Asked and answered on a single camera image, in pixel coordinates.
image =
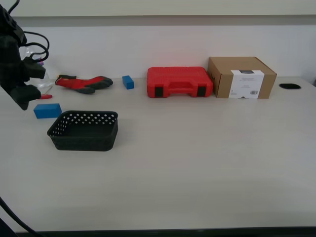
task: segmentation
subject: white label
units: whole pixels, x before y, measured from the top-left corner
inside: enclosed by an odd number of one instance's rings
[[[264,73],[260,70],[232,70],[233,82],[228,98],[258,99]]]

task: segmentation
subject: black cable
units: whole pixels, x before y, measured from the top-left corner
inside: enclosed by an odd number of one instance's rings
[[[44,47],[43,45],[41,45],[40,43],[32,42],[32,43],[24,44],[24,45],[22,45],[22,46],[28,47],[28,46],[32,46],[32,45],[36,45],[36,46],[41,47],[42,49],[44,49],[44,52],[43,52],[43,53],[46,53],[46,55],[45,55],[44,58],[39,58],[39,59],[33,59],[33,58],[31,58],[31,60],[32,60],[34,63],[39,63],[39,62],[45,61],[45,60],[48,58],[49,53],[48,53],[47,48],[45,48],[45,47]]]
[[[25,31],[24,33],[43,37],[46,40],[46,42],[47,42],[46,49],[49,50],[49,40],[48,40],[48,38],[46,38],[46,36],[43,36],[43,35],[41,35],[39,33],[36,33],[36,32],[31,32],[31,31]]]
[[[37,233],[35,230],[30,228],[28,225],[26,225],[23,221],[20,220],[20,218],[17,217],[13,213],[13,211],[8,207],[8,205],[2,200],[0,197],[0,206],[5,210],[5,212],[16,222],[18,223],[23,229],[27,230],[29,233],[31,233],[35,237],[44,237],[41,234]]]
[[[14,10],[14,8],[16,8],[16,6],[19,4],[20,0],[16,0],[15,4],[12,5],[12,7],[10,7],[8,13],[11,14],[11,12]]]

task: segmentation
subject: red object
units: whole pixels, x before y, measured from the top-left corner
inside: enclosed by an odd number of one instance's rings
[[[49,94],[45,94],[45,95],[41,95],[40,99],[39,100],[45,100],[45,99],[51,99],[53,98],[52,95],[49,95]]]
[[[213,82],[203,67],[149,68],[147,94],[151,98],[186,93],[192,97],[208,97]]]
[[[59,75],[56,85],[70,88],[83,94],[92,94],[95,90],[104,89],[113,84],[107,77],[95,77],[89,80],[78,79],[76,76]]]

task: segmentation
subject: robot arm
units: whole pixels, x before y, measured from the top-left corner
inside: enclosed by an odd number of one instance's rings
[[[19,1],[9,10],[11,12]],[[48,58],[48,49],[38,43],[27,43],[24,31],[0,5],[0,86],[23,109],[27,110],[29,101],[39,99],[40,91],[33,85],[25,85],[31,78],[44,78],[45,68],[37,62]],[[34,60],[32,55],[21,60],[19,47],[37,45],[46,54],[42,59]]]

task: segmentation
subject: cardboard box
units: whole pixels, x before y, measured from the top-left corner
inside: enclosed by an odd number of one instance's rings
[[[210,57],[208,73],[218,98],[268,99],[277,77],[256,57]]]

